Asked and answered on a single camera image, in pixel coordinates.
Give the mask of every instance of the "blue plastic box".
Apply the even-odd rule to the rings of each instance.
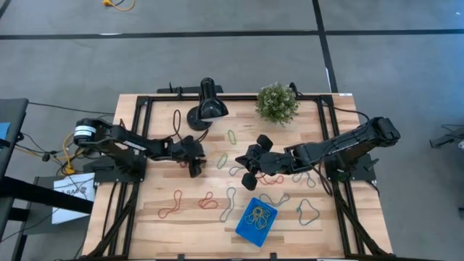
[[[248,224],[245,221],[245,217],[251,215],[255,207],[261,207],[270,213],[268,218],[268,225],[263,229],[257,229],[254,224]],[[235,229],[235,232],[258,247],[262,247],[266,241],[270,227],[273,225],[274,220],[276,219],[277,213],[278,211],[270,205],[260,201],[257,198],[252,198],[251,202],[248,204],[248,207],[245,210],[244,215],[241,216],[239,225]]]

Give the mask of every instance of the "concrete floor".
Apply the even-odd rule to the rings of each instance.
[[[458,0],[320,0],[320,8],[326,30],[464,28]],[[12,0],[0,19],[0,35],[316,29],[309,0],[136,0],[130,12],[97,0]],[[428,140],[445,133],[441,124],[464,123],[464,35],[329,36],[328,45],[339,91],[353,93],[360,111],[390,117],[402,134],[396,146],[372,153],[381,159],[394,252],[461,260],[463,153],[454,145],[432,150]],[[318,36],[0,41],[2,98],[111,112],[119,94],[193,86],[205,76],[226,92],[276,81],[329,92]],[[86,116],[30,105],[22,130],[56,149]],[[53,163],[14,153],[7,175],[32,182],[55,172]],[[19,227],[10,222],[4,235]],[[85,231],[30,236],[23,259],[72,258]],[[9,260],[14,242],[0,244],[0,260]]]

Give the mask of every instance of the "red rubber band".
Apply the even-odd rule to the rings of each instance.
[[[218,202],[215,201],[214,199],[212,199],[212,200],[211,200],[211,199],[212,199],[212,192],[211,192],[211,191],[208,191],[208,192],[206,193],[206,197],[205,197],[204,199],[200,199],[200,200],[198,201],[198,207],[201,207],[203,210],[212,210],[212,209],[217,208],[217,207],[219,206]],[[213,207],[213,206],[207,207],[207,205],[208,205],[209,203],[214,203],[214,204],[215,204],[214,207]]]
[[[179,201],[177,201],[177,199],[175,198],[175,194],[179,192],[181,193],[181,195],[179,196]],[[174,191],[174,201],[175,201],[175,206],[173,208],[164,208],[164,209],[160,209],[158,211],[158,217],[161,218],[161,219],[165,219],[167,217],[167,215],[169,215],[169,213],[171,212],[175,212],[175,211],[178,211],[179,208],[181,208],[181,199],[182,199],[182,191],[181,190],[176,190]],[[161,216],[161,211],[163,210],[169,210],[168,212],[166,212],[166,215],[164,217]]]

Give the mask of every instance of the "potted plant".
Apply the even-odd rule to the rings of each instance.
[[[256,112],[261,118],[284,126],[297,115],[298,102],[294,92],[288,86],[274,83],[261,88],[256,107]]]

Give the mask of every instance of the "wooden tabletop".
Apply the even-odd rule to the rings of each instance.
[[[137,95],[133,94],[120,96],[115,123],[123,119],[127,126],[132,124],[136,97]],[[333,100],[336,107],[355,109],[352,96],[334,94]],[[198,178],[190,178],[188,168],[181,168],[174,162],[149,160],[145,181],[141,183],[138,194],[129,257],[131,259],[177,258],[178,254],[185,254],[186,258],[269,258],[271,252],[276,252],[282,258],[343,257],[334,199],[324,192],[316,173],[310,173],[311,178],[316,182],[314,188],[307,186],[306,176],[298,183],[293,182],[291,176],[284,176],[282,184],[258,183],[254,191],[247,191],[241,185],[244,171],[239,171],[235,176],[230,176],[228,173],[231,167],[239,166],[234,159],[244,155],[248,146],[254,144],[260,134],[267,135],[273,141],[274,152],[283,152],[284,147],[302,142],[322,141],[316,103],[301,101],[299,115],[285,128],[261,120],[254,111],[254,101],[225,101],[225,104],[229,115],[213,123],[209,134],[202,142],[207,164]],[[148,138],[164,138],[174,134],[172,121],[175,109],[179,109],[182,113],[180,134],[199,137],[202,132],[191,130],[186,122],[188,110],[196,105],[198,105],[197,101],[155,102]],[[342,133],[359,125],[358,116],[354,113],[337,111],[336,116]],[[326,119],[330,125],[328,111],[326,111]],[[138,133],[141,132],[141,128],[140,122]],[[236,145],[229,142],[228,130],[235,133]],[[225,166],[218,170],[218,160],[224,154],[228,155],[228,160]],[[277,177],[276,175],[266,179],[269,182]],[[235,207],[227,221],[222,223],[219,218],[229,205],[226,196],[229,187],[236,188]],[[378,245],[390,252],[392,249],[377,192],[362,181],[352,182],[352,187],[360,222]],[[102,238],[102,227],[111,189],[111,183],[98,187],[83,254],[93,250]],[[180,210],[161,219],[158,211],[162,208],[174,207],[173,194],[177,189],[182,191]],[[115,215],[118,191],[117,187],[112,200],[108,228]],[[203,199],[208,191],[214,194],[213,199],[219,204],[217,209],[199,208],[198,201]],[[235,228],[251,198],[258,197],[261,193],[268,194],[274,202],[278,202],[283,193],[287,193],[290,200],[276,207],[278,216],[266,242],[259,248],[236,234]],[[299,213],[296,211],[303,199],[308,199],[320,212],[320,217],[306,226],[300,225]],[[317,215],[316,211],[305,203],[302,209],[302,222]],[[356,252],[352,227],[348,220],[347,227],[352,252]],[[125,224],[120,229],[117,254],[122,252],[124,232]]]

